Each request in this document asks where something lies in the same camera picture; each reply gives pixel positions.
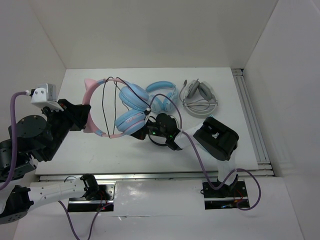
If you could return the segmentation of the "pink blue cat-ear headphones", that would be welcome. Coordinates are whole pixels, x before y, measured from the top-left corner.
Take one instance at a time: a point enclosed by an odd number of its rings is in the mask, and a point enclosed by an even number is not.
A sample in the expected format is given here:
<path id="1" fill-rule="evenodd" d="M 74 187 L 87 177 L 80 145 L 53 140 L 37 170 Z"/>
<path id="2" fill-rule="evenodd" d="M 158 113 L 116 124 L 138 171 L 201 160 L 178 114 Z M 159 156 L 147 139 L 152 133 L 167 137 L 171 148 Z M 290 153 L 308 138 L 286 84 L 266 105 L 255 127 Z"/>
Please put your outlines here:
<path id="1" fill-rule="evenodd" d="M 82 99 L 83 105 L 89 105 L 92 97 L 99 87 L 106 87 L 107 83 L 114 84 L 113 93 L 113 123 L 110 128 L 106 111 L 106 91 L 102 90 L 101 116 L 104 119 L 105 129 L 101 129 L 89 113 L 85 133 L 95 134 L 104 138 L 120 138 L 133 134 L 145 125 L 145 113 L 149 104 L 148 93 L 139 85 L 130 83 L 120 77 L 108 77 L 101 80 L 86 78 L 84 80 L 85 93 Z"/>

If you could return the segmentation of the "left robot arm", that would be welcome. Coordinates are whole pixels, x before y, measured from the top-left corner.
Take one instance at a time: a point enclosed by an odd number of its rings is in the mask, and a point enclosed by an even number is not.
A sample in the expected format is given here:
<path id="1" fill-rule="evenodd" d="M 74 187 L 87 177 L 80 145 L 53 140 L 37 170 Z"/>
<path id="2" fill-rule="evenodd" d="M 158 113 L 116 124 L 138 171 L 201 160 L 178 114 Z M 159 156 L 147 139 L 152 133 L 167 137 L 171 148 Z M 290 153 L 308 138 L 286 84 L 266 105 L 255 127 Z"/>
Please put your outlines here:
<path id="1" fill-rule="evenodd" d="M 10 175 L 11 160 L 16 153 L 12 181 L 0 192 L 0 223 L 8 224 L 25 217 L 29 211 L 69 198 L 92 200 L 99 193 L 99 185 L 92 174 L 44 187 L 26 187 L 18 184 L 25 174 L 36 169 L 33 160 L 51 161 L 70 131 L 81 131 L 88 121 L 91 106 L 74 105 L 60 99 L 59 111 L 42 108 L 40 115 L 29 115 L 16 124 L 17 147 L 13 148 L 11 135 L 0 143 L 0 182 Z"/>

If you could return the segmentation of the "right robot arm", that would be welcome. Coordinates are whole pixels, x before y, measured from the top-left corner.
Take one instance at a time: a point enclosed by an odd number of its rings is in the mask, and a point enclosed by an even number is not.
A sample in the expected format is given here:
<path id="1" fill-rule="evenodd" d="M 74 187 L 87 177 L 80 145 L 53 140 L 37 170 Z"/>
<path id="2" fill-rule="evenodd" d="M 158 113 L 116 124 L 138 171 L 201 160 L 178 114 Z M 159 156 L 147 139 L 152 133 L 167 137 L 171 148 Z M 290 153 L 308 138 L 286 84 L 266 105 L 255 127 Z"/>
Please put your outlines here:
<path id="1" fill-rule="evenodd" d="M 207 184 L 213 189 L 216 196 L 224 198 L 235 191 L 238 174 L 235 158 L 232 154 L 238 147 L 239 135 L 213 116 L 208 116 L 203 123 L 193 128 L 182 130 L 178 128 L 174 117 L 161 113 L 157 117 L 147 120 L 130 135 L 139 140 L 144 140 L 146 136 L 164 138 L 165 143 L 162 143 L 161 146 L 168 147 L 173 151 L 181 151 L 191 146 L 195 150 Z M 217 181 L 210 181 L 196 146 L 217 160 Z"/>

